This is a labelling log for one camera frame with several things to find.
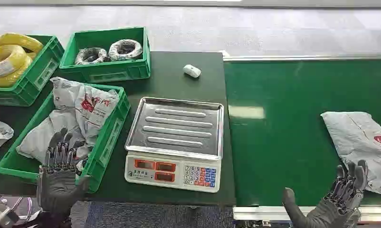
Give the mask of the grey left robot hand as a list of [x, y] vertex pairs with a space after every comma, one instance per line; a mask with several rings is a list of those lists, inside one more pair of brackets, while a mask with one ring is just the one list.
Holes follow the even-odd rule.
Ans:
[[72, 136], [65, 127], [56, 132], [48, 144], [45, 161], [39, 166], [37, 199], [43, 212], [65, 214], [88, 192], [91, 176], [76, 178], [76, 154], [84, 142], [76, 140], [71, 145]]

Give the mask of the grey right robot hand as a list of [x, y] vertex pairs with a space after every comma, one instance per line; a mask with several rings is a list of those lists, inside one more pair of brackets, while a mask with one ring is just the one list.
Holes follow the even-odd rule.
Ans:
[[361, 213], [358, 210], [368, 182], [365, 160], [349, 162], [348, 171], [337, 166], [337, 177], [331, 189], [306, 216], [295, 202], [291, 188], [283, 190], [282, 203], [295, 228], [355, 228]]

